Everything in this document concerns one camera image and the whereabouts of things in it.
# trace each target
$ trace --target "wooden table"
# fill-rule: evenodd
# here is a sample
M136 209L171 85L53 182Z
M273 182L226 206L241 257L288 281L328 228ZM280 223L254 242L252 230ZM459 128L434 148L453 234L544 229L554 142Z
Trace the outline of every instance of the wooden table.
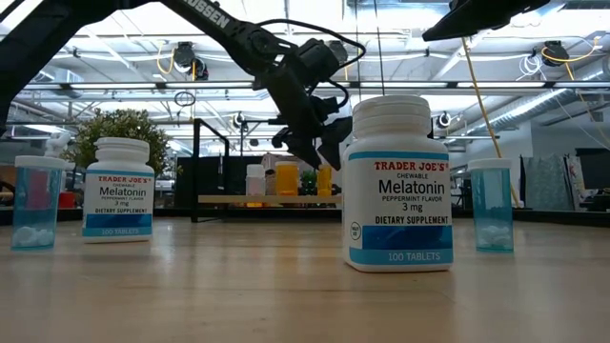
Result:
M23 342L607 342L610 230L517 223L512 254L456 225L450 272L367 274L337 224L154 222L148 243L9 251L0 337Z

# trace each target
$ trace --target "white container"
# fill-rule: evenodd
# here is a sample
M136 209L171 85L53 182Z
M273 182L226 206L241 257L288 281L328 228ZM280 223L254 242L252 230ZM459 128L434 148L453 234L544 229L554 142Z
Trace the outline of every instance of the white container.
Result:
M357 270L451 267L449 153L430 130L430 107L417 96L356 106L356 141L343 154L343 256Z
M153 235L154 170L147 142L100 138L87 168L83 237L87 243L148 241Z
M248 165L246 194L265 195L265 168L263 168L263 165Z

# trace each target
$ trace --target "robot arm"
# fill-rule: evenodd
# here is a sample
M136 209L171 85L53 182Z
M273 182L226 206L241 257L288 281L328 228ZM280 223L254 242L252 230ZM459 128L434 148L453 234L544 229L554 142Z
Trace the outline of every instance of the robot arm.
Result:
M6 129L10 101L20 92L82 27L103 20L116 10L127 10L153 0L43 0L0 42L0 134ZM208 0L160 0L222 45L235 63L254 76L259 89L267 89L279 109L279 119L288 125L277 140L289 152L317 167L320 159L314 138L331 136L330 144L342 141L325 128L328 114L337 112L334 98L319 99L307 93L319 82L329 80L341 67L322 41L311 39L302 47L279 39L260 26L237 20ZM351 131L351 120L338 123L341 132ZM324 151L334 148L326 146ZM322 152L340 169L337 152Z

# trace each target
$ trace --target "potted plant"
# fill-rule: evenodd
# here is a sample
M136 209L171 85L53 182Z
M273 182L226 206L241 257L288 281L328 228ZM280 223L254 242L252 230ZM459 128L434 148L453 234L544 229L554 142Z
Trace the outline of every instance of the potted plant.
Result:
M95 159L95 142L101 137L119 137L139 139L149 143L151 148L150 160L147 163L160 175L167 165L167 144L169 137L149 120L146 111L95 110L95 117L83 122L71 146L65 151L63 158L74 162L76 166L87 168Z

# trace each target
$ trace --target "shelf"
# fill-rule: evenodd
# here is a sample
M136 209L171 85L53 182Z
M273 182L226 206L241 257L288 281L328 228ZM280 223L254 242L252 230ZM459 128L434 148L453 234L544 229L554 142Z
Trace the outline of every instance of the shelf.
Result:
M267 203L267 204L340 204L338 196L280 195L199 195L199 204Z

